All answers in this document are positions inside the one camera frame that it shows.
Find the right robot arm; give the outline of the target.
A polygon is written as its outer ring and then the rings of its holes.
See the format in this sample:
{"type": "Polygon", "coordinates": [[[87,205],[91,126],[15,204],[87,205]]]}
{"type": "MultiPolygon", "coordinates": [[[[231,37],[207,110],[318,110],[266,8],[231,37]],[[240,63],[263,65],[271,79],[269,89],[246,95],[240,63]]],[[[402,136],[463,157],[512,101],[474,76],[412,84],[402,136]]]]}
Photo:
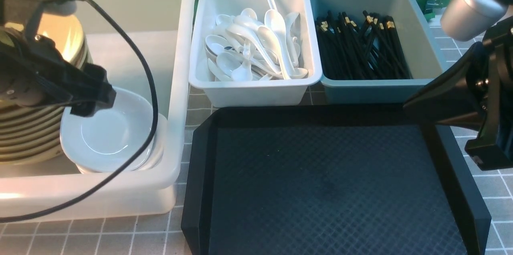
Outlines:
{"type": "Polygon", "coordinates": [[[457,41],[484,33],[447,71],[404,104],[418,122],[478,132],[465,151],[482,170],[513,165],[513,0],[451,0],[440,20],[457,41]]]}

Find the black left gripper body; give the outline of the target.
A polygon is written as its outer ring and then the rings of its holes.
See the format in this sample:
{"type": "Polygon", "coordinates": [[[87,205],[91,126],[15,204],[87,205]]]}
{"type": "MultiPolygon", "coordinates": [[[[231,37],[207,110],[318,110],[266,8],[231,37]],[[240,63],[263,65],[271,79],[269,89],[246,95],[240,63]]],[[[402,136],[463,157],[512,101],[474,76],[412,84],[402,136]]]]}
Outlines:
{"type": "Polygon", "coordinates": [[[92,116],[113,107],[117,93],[106,70],[65,59],[50,37],[71,30],[76,6],[66,3],[1,3],[1,100],[21,107],[71,107],[92,116]]]}

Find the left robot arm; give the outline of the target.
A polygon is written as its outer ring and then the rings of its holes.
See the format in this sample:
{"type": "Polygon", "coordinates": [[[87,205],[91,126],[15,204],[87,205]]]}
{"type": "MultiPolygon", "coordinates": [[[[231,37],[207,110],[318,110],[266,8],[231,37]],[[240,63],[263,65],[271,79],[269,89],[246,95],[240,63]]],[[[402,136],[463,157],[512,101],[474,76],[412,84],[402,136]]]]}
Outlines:
{"type": "Polygon", "coordinates": [[[106,70],[64,58],[57,43],[39,32],[43,14],[70,16],[77,0],[1,0],[1,100],[21,107],[70,107],[90,117],[110,109],[117,96],[106,70]]]}

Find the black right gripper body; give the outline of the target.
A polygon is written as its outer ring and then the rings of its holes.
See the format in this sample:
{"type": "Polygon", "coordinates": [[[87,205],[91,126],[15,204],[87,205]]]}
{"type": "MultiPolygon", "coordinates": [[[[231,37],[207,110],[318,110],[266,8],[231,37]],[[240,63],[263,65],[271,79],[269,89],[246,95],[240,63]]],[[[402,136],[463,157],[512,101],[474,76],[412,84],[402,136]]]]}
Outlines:
{"type": "Polygon", "coordinates": [[[477,131],[465,152],[484,171],[513,166],[512,26],[510,17],[489,28],[403,106],[417,122],[477,131]]]}

